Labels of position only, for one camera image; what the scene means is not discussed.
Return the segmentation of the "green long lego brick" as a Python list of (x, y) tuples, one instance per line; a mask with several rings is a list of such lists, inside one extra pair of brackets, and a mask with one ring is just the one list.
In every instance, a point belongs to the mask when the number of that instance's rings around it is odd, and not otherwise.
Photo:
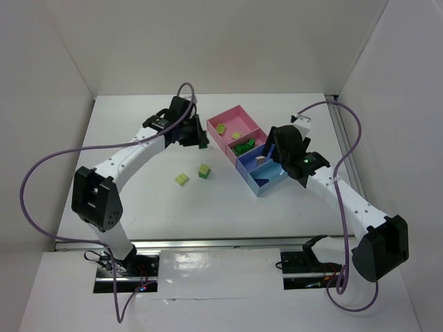
[(252, 149), (252, 147), (249, 147), (247, 144), (238, 144), (236, 146), (236, 148), (238, 150), (242, 151), (242, 154), (246, 153), (247, 151), (249, 151), (250, 149)]

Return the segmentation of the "green and yellow lego stack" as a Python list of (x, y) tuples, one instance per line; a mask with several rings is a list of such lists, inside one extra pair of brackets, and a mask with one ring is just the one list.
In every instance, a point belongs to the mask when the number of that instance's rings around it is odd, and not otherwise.
[(200, 178), (207, 179), (211, 172), (211, 168), (206, 164), (200, 164), (198, 175)]

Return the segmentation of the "dark blue lego plate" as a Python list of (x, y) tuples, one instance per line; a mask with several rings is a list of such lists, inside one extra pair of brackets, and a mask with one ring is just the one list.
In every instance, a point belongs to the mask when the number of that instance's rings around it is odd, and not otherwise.
[(267, 178), (254, 178), (254, 181), (259, 185), (263, 186), (269, 182), (269, 179)]

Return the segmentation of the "yellow lego brick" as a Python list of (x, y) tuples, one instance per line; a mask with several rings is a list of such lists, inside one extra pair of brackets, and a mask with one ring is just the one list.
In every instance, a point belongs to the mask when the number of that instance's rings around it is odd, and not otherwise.
[(190, 178), (186, 175), (186, 174), (179, 174), (176, 178), (175, 178), (175, 183), (178, 184), (180, 187), (183, 187), (188, 181), (190, 180)]

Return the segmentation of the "green narrow lego brick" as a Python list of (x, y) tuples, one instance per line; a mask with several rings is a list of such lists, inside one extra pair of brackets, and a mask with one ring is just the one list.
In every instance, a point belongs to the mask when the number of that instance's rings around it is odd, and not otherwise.
[(238, 150), (236, 147), (235, 147), (235, 148), (232, 148), (232, 151), (233, 151), (233, 153), (234, 153), (236, 156), (241, 156), (241, 155), (242, 155), (242, 151), (241, 151), (241, 150)]

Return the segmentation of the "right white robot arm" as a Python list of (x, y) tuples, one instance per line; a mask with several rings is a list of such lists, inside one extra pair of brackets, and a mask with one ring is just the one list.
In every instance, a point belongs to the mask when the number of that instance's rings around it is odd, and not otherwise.
[(376, 282), (409, 258), (408, 224), (399, 215), (388, 216), (342, 181), (319, 153), (309, 152), (310, 139), (294, 125), (272, 127), (264, 153), (287, 175), (345, 217), (353, 242), (318, 235), (303, 246), (307, 261), (341, 266), (350, 258), (356, 271)]

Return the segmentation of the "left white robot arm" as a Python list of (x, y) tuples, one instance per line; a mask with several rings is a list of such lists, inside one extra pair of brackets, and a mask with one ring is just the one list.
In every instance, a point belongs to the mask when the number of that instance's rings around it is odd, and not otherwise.
[(124, 271), (135, 268), (141, 259), (120, 222), (120, 192), (145, 163), (176, 142), (184, 147), (204, 148), (208, 144), (195, 102), (177, 95), (168, 108), (142, 124), (130, 146), (93, 168), (80, 167), (75, 172), (71, 209), (108, 245), (106, 251)]

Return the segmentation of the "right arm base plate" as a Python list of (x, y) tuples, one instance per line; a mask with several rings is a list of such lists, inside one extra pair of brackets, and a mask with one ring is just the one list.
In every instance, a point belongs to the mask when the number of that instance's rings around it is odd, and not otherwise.
[(330, 281), (335, 287), (342, 269), (339, 264), (309, 260), (302, 251), (281, 252), (275, 267), (282, 271), (285, 290), (325, 288)]

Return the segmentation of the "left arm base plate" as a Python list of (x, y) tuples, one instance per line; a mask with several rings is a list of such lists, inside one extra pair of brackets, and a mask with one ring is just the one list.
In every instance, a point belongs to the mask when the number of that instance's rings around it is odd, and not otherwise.
[[(97, 263), (96, 277), (93, 286), (93, 293), (107, 294), (113, 293), (113, 270), (110, 256), (100, 253), (97, 259), (91, 259)], [(159, 275), (159, 253), (149, 252), (139, 255), (136, 265), (129, 270), (117, 265), (116, 289), (117, 293), (133, 293), (140, 288), (140, 293), (156, 293), (158, 290)]]

